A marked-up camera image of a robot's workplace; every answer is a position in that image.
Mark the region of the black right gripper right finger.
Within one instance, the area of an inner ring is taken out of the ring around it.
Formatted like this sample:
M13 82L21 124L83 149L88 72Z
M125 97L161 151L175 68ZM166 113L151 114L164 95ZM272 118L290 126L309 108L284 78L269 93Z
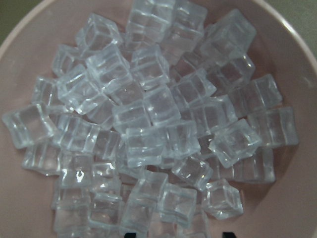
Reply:
M234 232L223 232L222 238L236 238L236 235Z

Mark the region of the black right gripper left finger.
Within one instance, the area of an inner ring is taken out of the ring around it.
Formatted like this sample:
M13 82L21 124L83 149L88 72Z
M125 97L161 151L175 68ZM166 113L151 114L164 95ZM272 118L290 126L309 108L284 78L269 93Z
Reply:
M126 233L125 238L136 238L137 234L136 233Z

